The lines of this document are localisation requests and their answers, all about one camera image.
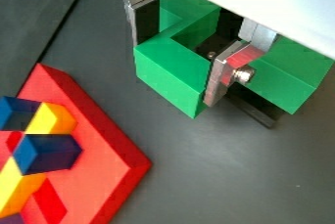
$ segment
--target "screw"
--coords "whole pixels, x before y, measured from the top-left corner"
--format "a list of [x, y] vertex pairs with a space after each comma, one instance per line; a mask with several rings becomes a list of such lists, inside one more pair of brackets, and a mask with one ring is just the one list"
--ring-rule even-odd
[[254, 75], [255, 75], [255, 69], [249, 65], [240, 67], [235, 71], [235, 79], [243, 85], [246, 85], [253, 80]]
[[212, 60], [215, 56], [216, 56], [216, 52], [214, 52], [214, 51], [211, 51], [211, 52], [207, 54], [207, 58], [208, 58], [210, 60]]

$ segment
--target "yellow block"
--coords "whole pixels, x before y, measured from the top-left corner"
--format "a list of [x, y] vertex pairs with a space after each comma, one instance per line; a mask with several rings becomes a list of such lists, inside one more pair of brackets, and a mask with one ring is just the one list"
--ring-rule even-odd
[[0, 173], [0, 218], [19, 213], [29, 197], [35, 193], [46, 179], [44, 173], [23, 175], [11, 157]]
[[42, 103], [29, 124], [27, 134], [70, 134], [77, 120], [68, 109], [52, 103]]

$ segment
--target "wooden block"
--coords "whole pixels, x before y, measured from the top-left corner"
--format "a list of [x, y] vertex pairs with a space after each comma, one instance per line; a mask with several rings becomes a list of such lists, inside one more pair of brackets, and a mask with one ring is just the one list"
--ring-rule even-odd
[[62, 224], [109, 223], [151, 161], [68, 73], [38, 65], [19, 95], [64, 105], [78, 121], [84, 153], [72, 170], [48, 173], [69, 212]]
[[82, 148], [72, 135], [27, 134], [14, 152], [25, 175], [70, 169]]
[[60, 224], [68, 213], [58, 193], [46, 180], [22, 210], [26, 224]]
[[22, 215], [18, 213], [0, 219], [0, 224], [26, 224]]
[[72, 134], [77, 120], [68, 109], [52, 103], [42, 103], [29, 124], [27, 134]]
[[22, 132], [0, 131], [0, 170], [13, 156], [14, 147], [17, 147], [22, 137]]
[[10, 157], [0, 173], [0, 218], [22, 211], [45, 179], [45, 174], [23, 176], [15, 159]]
[[0, 130], [26, 131], [41, 102], [14, 97], [0, 99]]

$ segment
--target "metal bracket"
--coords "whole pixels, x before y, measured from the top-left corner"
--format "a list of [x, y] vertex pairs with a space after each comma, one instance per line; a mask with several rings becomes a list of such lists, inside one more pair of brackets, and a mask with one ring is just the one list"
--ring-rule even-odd
[[160, 31], [160, 0], [124, 0], [133, 30], [135, 46]]
[[214, 107], [238, 81], [247, 84], [255, 75], [249, 66], [270, 50], [278, 39], [278, 33], [250, 19], [245, 19], [239, 36], [250, 43], [235, 41], [222, 54], [212, 59], [212, 70], [208, 78], [204, 102]]

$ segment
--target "gray floor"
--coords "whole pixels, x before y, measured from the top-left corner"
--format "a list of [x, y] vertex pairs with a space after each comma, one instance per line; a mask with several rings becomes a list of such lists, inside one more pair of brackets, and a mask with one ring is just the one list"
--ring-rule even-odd
[[0, 96], [17, 96], [76, 0], [0, 0]]
[[112, 223], [335, 223], [334, 69], [273, 130], [226, 100], [192, 120], [137, 79], [123, 0], [81, 1], [44, 62], [76, 78], [155, 164]]

